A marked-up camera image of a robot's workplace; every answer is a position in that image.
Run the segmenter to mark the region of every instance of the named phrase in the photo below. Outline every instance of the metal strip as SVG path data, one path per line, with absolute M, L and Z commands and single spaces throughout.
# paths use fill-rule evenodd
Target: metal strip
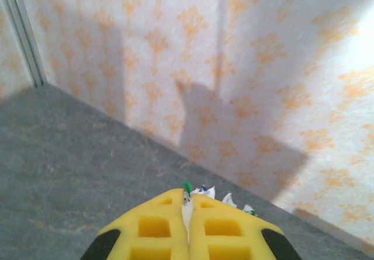
M 23 0 L 5 0 L 36 87 L 47 80 Z

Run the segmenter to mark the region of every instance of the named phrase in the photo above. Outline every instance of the black rubber edge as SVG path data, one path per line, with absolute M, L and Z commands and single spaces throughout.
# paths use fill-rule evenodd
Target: black rubber edge
M 113 229 L 98 235 L 83 254 L 81 260 L 106 260 L 120 234 L 120 230 Z
M 271 229 L 261 231 L 276 260 L 302 260 L 287 238 Z

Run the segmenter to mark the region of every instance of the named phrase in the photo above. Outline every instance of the gray floor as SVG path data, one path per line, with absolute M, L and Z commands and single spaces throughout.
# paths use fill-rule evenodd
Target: gray floor
M 97 231 L 185 179 L 233 192 L 304 259 L 370 259 L 297 217 L 45 86 L 0 106 L 0 258 L 79 259 Z

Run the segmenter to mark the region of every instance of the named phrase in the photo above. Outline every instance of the orange floral pattern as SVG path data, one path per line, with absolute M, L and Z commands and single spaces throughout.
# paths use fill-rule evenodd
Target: orange floral pattern
M 24 1 L 49 83 L 374 256 L 371 0 Z

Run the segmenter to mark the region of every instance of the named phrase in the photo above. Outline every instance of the wall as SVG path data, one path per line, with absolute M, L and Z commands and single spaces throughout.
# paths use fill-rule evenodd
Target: wall
M 374 255 L 374 0 L 25 2 L 49 82 Z
M 0 0 L 0 103 L 33 86 L 12 18 Z

